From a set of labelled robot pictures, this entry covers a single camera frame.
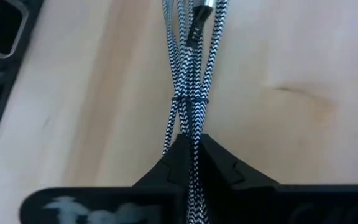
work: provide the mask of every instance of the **wood grain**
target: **wood grain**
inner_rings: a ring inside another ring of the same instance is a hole
[[[0,223],[38,189],[133,184],[171,95],[160,1],[46,1],[0,124]],[[272,178],[358,183],[358,1],[232,0],[210,100],[205,132]]]

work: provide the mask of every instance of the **metal connector tip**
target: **metal connector tip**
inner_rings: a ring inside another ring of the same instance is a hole
[[[217,0],[196,0],[194,2],[194,7],[208,6],[208,7],[211,7],[211,8],[215,8],[216,1]]]

